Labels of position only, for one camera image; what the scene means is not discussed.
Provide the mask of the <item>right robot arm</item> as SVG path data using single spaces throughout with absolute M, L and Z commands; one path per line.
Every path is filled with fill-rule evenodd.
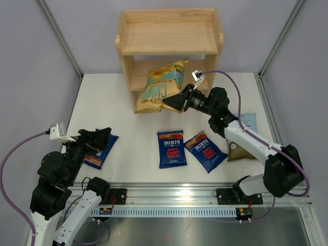
M 224 88 L 215 87 L 205 96 L 193 84 L 163 100 L 179 112 L 192 108 L 209 115 L 208 123 L 214 133 L 240 145 L 263 164 L 263 174 L 245 176 L 233 184 L 232 195 L 236 202 L 244 203 L 259 193 L 270 193 L 278 198 L 288 194 L 306 179 L 297 149 L 269 142 L 247 128 L 230 112 L 229 102 Z

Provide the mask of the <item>light blue cassava chips bag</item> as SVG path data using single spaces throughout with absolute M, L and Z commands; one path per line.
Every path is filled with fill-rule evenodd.
M 250 128 L 252 131 L 258 133 L 256 113 L 241 114 L 241 121 L 244 125 Z M 256 159 L 251 153 L 241 147 L 234 141 L 226 140 L 228 149 L 227 162 L 242 160 L 242 159 Z

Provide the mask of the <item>yellow kettle chips bag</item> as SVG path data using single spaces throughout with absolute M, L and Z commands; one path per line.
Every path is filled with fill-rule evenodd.
M 136 102 L 135 113 L 155 113 L 163 109 L 177 112 L 163 100 L 180 92 L 188 61 L 186 57 L 150 71 L 147 84 Z

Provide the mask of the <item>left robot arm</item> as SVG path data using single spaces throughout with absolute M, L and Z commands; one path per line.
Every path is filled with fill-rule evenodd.
M 110 200 L 110 184 L 98 177 L 90 179 L 77 208 L 60 228 L 57 227 L 77 175 L 85 158 L 108 147 L 111 128 L 87 131 L 81 129 L 77 136 L 66 134 L 64 123 L 54 124 L 46 134 L 59 140 L 66 152 L 50 152 L 44 156 L 37 173 L 39 181 L 33 190 L 30 210 L 34 231 L 33 245 L 71 245 L 77 232 L 91 211 Z

